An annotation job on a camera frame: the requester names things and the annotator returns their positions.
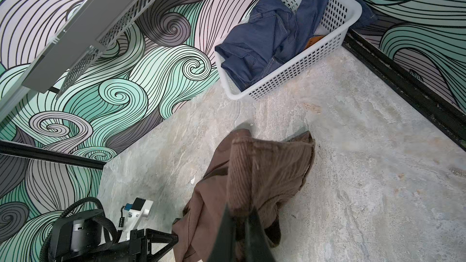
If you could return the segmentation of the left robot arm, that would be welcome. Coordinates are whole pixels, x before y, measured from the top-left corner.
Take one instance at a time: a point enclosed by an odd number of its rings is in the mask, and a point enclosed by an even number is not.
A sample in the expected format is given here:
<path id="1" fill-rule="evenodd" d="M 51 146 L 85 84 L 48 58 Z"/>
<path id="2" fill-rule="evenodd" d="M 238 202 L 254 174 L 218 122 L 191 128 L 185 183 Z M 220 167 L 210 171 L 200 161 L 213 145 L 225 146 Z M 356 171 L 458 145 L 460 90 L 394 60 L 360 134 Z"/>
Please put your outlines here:
<path id="1" fill-rule="evenodd" d="M 153 202 L 136 198 L 120 209 L 115 225 L 101 201 L 83 198 L 54 222 L 40 250 L 42 262 L 157 262 L 178 243 L 176 234 L 139 229 Z"/>

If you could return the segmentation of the brown corduroy trousers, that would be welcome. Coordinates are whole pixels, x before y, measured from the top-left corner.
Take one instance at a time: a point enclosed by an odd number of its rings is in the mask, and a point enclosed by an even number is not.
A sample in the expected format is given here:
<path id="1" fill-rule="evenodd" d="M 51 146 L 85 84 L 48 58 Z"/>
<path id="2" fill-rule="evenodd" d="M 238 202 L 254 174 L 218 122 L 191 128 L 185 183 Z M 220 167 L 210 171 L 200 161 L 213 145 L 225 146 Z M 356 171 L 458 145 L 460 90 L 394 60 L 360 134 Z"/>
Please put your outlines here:
<path id="1" fill-rule="evenodd" d="M 245 261 L 244 222 L 257 210 L 270 247 L 281 240 L 279 208 L 306 182 L 316 142 L 305 131 L 286 141 L 255 139 L 248 129 L 230 132 L 218 145 L 204 177 L 195 185 L 183 216 L 172 225 L 178 262 L 205 262 L 225 209 L 237 225 L 236 261 Z"/>

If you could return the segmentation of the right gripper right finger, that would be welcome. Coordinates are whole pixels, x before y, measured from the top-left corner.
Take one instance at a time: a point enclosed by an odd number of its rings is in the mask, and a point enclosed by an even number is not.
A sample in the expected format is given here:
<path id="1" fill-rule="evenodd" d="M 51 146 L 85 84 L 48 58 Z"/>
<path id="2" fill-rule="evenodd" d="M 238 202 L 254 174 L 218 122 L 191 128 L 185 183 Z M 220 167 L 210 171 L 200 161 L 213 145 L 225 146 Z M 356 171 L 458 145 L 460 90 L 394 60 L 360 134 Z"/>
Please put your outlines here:
<path id="1" fill-rule="evenodd" d="M 245 221 L 245 259 L 247 262 L 275 262 L 256 208 Z"/>

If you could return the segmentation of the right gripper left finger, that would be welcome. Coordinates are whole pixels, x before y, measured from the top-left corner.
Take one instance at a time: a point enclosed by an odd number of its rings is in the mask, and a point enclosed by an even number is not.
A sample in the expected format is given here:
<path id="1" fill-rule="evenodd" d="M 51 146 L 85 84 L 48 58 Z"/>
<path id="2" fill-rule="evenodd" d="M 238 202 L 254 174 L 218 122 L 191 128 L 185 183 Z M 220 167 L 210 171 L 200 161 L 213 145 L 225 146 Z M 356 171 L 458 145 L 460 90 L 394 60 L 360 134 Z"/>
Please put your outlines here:
<path id="1" fill-rule="evenodd" d="M 232 217 L 228 205 L 218 229 L 214 247 L 207 262 L 234 262 L 236 245 L 236 221 Z"/>

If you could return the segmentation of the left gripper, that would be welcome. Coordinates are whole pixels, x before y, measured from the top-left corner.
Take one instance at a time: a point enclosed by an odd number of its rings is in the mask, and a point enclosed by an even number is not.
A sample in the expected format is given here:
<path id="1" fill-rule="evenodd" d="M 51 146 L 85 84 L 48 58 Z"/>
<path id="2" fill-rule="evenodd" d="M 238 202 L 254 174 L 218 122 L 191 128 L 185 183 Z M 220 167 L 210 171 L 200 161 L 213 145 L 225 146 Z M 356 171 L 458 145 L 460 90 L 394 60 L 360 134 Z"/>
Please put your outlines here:
<path id="1" fill-rule="evenodd" d="M 178 236 L 158 230 L 132 230 L 130 240 L 97 253 L 93 262 L 158 262 L 178 243 Z M 153 253 L 153 244 L 165 244 Z"/>

